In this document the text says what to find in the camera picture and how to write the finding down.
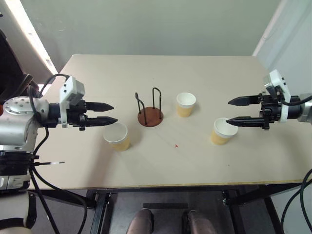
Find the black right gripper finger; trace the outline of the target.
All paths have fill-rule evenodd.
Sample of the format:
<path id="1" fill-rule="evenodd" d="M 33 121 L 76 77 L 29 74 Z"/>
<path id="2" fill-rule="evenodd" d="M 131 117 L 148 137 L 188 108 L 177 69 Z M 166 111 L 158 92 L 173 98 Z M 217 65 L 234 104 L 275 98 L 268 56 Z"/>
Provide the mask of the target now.
<path id="1" fill-rule="evenodd" d="M 236 97 L 228 102 L 229 105 L 234 106 L 249 106 L 253 104 L 259 104 L 259 96 L 242 96 Z"/>
<path id="2" fill-rule="evenodd" d="M 230 125 L 237 127 L 260 127 L 264 126 L 264 119 L 260 117 L 234 117 L 226 120 Z"/>

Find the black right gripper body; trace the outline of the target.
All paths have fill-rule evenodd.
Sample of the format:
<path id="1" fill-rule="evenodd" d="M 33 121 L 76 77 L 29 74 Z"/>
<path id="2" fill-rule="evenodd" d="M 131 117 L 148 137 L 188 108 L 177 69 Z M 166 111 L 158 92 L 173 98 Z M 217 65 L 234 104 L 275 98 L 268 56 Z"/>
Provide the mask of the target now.
<path id="1" fill-rule="evenodd" d="M 270 123 L 280 120 L 281 117 L 281 104 L 276 99 L 273 99 L 270 95 L 259 94 L 259 103 L 261 109 L 259 111 L 259 117 L 263 119 L 261 128 L 264 130 L 270 129 Z"/>

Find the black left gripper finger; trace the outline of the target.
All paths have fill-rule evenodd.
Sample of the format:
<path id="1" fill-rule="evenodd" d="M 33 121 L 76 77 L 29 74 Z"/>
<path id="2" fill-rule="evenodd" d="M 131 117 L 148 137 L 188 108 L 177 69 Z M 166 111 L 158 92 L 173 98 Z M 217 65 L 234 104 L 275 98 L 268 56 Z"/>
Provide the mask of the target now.
<path id="1" fill-rule="evenodd" d="M 97 127 L 97 126 L 107 126 L 114 124 L 118 121 L 118 119 L 113 117 L 93 117 L 86 118 L 84 126 L 85 127 Z"/>
<path id="2" fill-rule="evenodd" d="M 86 109 L 94 112 L 106 112 L 113 110 L 114 107 L 102 102 L 86 102 Z"/>

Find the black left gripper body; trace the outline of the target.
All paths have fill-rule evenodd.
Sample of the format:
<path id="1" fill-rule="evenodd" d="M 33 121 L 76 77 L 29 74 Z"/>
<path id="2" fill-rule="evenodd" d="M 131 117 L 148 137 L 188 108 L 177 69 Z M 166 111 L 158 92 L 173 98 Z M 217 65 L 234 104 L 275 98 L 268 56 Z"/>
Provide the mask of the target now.
<path id="1" fill-rule="evenodd" d="M 82 99 L 75 105 L 70 104 L 69 109 L 66 111 L 67 123 L 73 127 L 78 127 L 80 131 L 85 131 L 86 111 L 86 102 Z"/>

